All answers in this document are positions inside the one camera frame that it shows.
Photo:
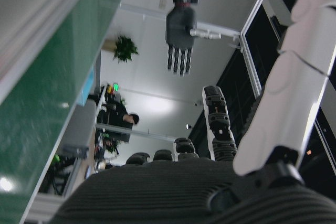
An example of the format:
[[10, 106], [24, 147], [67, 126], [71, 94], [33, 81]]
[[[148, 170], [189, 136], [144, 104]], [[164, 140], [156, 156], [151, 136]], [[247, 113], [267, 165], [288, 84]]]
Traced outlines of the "left dark robot hand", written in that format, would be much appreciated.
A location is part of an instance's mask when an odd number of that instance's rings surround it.
[[197, 28], [196, 12], [191, 8], [199, 0], [173, 0], [174, 7], [166, 16], [165, 40], [168, 46], [167, 70], [184, 76], [189, 74], [195, 38], [221, 39], [220, 34]]

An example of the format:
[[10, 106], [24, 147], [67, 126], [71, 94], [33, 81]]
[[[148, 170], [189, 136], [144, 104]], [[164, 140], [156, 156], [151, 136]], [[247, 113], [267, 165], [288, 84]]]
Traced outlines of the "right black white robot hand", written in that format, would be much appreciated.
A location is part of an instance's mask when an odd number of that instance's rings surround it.
[[297, 0], [238, 146], [218, 88], [203, 91], [211, 158], [127, 164], [90, 176], [51, 223], [335, 223], [297, 167], [335, 61], [335, 0]]

